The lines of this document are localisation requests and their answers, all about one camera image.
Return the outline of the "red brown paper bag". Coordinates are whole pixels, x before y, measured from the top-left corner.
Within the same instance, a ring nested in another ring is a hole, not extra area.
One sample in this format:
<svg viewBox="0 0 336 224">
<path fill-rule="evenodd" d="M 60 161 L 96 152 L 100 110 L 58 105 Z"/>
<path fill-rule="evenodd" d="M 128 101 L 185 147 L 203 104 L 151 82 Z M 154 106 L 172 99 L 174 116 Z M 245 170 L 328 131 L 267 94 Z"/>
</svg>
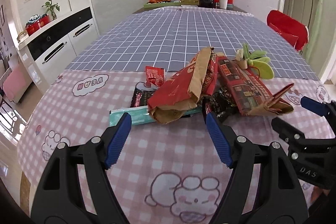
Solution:
<svg viewBox="0 0 336 224">
<path fill-rule="evenodd" d="M 189 65 L 175 73 L 148 99 L 151 118 L 161 124 L 178 120 L 211 96 L 217 83 L 217 55 L 213 47 L 200 50 Z"/>
</svg>

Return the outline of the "red round tin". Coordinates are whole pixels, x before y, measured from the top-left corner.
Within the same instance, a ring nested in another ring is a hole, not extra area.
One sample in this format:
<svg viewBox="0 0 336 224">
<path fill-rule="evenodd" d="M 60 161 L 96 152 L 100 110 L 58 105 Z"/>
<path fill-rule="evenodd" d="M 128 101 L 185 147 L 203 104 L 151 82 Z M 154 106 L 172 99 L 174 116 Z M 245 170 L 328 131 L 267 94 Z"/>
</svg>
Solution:
<svg viewBox="0 0 336 224">
<path fill-rule="evenodd" d="M 26 23 L 26 31 L 28 35 L 32 35 L 37 30 L 41 29 L 45 25 L 51 22 L 50 17 L 47 14 L 43 15 L 34 15 Z"/>
</svg>

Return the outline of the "potted green plant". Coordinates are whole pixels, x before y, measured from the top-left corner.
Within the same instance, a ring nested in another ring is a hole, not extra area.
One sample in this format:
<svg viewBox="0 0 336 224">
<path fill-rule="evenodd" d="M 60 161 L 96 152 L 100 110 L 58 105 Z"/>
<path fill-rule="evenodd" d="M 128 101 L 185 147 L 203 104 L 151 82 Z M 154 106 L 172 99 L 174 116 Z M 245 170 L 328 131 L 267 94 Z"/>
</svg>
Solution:
<svg viewBox="0 0 336 224">
<path fill-rule="evenodd" d="M 58 3 L 54 3 L 52 0 L 48 0 L 42 5 L 42 8 L 46 9 L 46 14 L 50 13 L 52 20 L 56 20 L 58 17 L 56 11 L 60 11 L 60 6 Z"/>
</svg>

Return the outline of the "grey grid tablecloth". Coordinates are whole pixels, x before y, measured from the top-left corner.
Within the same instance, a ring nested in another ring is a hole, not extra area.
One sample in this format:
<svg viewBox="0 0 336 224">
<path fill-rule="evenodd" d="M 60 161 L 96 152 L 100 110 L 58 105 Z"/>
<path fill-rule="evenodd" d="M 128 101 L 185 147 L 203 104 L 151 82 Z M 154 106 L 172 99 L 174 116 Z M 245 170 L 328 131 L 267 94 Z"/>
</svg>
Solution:
<svg viewBox="0 0 336 224">
<path fill-rule="evenodd" d="M 233 59 L 244 44 L 266 52 L 276 77 L 317 79 L 302 56 L 253 15 L 196 7 L 132 14 L 86 47 L 68 69 L 135 72 L 153 66 L 175 72 L 205 47 Z"/>
</svg>

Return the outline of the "beige sofa pink blanket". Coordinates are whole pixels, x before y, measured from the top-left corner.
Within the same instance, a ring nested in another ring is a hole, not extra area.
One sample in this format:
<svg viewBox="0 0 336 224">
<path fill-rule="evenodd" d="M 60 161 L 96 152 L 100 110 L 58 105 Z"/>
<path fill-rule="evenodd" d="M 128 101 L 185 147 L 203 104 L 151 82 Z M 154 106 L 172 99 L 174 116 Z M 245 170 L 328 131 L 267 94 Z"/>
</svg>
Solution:
<svg viewBox="0 0 336 224">
<path fill-rule="evenodd" d="M 9 101 L 18 103 L 32 82 L 23 64 L 19 64 L 14 69 L 7 69 L 3 74 L 1 89 Z"/>
</svg>

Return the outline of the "white paper cup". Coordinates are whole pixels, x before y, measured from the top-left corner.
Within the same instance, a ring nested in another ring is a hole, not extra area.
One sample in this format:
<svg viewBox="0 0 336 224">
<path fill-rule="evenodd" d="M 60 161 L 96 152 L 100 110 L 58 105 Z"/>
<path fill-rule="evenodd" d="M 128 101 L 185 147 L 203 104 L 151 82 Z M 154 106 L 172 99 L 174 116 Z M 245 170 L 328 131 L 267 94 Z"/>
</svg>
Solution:
<svg viewBox="0 0 336 224">
<path fill-rule="evenodd" d="M 226 10 L 228 5 L 228 0 L 219 0 L 219 8 Z"/>
</svg>

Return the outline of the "white black sideboard cabinet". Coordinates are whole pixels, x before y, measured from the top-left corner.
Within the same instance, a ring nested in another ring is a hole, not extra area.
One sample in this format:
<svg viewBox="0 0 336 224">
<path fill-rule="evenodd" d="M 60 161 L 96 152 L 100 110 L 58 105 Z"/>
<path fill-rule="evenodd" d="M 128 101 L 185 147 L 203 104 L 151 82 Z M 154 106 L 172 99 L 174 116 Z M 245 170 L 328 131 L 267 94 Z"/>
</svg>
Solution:
<svg viewBox="0 0 336 224">
<path fill-rule="evenodd" d="M 37 30 L 19 44 L 18 52 L 32 81 L 44 94 L 97 37 L 93 12 L 86 7 Z"/>
</svg>

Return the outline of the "small red snack packet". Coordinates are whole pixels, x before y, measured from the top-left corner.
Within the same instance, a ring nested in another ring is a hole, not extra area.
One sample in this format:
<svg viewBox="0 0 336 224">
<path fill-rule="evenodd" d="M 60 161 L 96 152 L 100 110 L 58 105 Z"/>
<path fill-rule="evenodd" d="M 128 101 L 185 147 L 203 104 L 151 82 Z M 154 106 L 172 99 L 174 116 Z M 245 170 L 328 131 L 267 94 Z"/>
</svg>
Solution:
<svg viewBox="0 0 336 224">
<path fill-rule="evenodd" d="M 163 68 L 145 67 L 146 81 L 156 87 L 161 87 L 165 82 L 165 70 Z"/>
</svg>

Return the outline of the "black red snack wrapper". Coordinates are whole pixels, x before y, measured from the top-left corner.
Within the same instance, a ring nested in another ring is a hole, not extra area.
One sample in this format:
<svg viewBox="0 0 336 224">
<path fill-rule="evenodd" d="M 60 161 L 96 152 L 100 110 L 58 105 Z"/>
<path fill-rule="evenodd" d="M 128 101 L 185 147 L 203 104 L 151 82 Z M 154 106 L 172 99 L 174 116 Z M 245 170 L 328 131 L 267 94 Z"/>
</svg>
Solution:
<svg viewBox="0 0 336 224">
<path fill-rule="evenodd" d="M 135 85 L 130 107 L 146 106 L 148 99 L 158 89 L 154 84 L 147 84 L 145 82 L 138 82 Z"/>
</svg>

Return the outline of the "red chair cover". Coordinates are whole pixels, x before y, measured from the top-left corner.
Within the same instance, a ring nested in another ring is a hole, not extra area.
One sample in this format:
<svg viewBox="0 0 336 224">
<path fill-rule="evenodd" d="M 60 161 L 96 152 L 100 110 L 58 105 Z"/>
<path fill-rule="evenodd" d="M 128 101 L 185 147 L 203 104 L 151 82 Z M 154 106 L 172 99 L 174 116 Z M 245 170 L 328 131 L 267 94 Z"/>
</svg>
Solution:
<svg viewBox="0 0 336 224">
<path fill-rule="evenodd" d="M 278 10 L 269 12 L 266 23 L 298 52 L 309 42 L 307 26 Z"/>
</svg>

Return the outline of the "teal long wrapper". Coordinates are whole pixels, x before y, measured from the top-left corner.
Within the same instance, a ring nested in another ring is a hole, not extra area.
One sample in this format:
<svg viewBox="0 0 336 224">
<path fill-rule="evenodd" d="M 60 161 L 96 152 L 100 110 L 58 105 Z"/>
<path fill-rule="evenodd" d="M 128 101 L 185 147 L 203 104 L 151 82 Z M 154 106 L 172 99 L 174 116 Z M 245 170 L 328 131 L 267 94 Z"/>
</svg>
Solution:
<svg viewBox="0 0 336 224">
<path fill-rule="evenodd" d="M 110 110 L 109 126 L 115 126 L 124 113 L 128 113 L 131 116 L 131 125 L 137 126 L 137 125 L 157 122 L 149 114 L 147 106 L 140 106 L 140 107 L 130 107 L 130 108 L 125 108 L 125 109 Z M 180 118 L 190 117 L 198 113 L 201 113 L 201 107 L 196 107 L 194 109 L 187 110 Z M 171 119 L 170 121 L 163 122 L 161 124 L 168 124 L 180 118 Z"/>
</svg>

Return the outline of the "green plush leaf toy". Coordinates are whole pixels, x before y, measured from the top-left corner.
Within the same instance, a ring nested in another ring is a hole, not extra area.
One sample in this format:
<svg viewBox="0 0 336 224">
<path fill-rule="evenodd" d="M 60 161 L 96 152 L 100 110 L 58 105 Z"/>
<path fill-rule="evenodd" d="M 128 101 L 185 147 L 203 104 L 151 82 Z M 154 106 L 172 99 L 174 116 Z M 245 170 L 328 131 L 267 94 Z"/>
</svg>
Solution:
<svg viewBox="0 0 336 224">
<path fill-rule="evenodd" d="M 248 44 L 236 51 L 235 60 L 241 69 L 252 69 L 257 72 L 259 78 L 271 80 L 274 78 L 274 71 L 269 65 L 270 58 L 263 50 L 255 50 L 251 52 Z"/>
</svg>

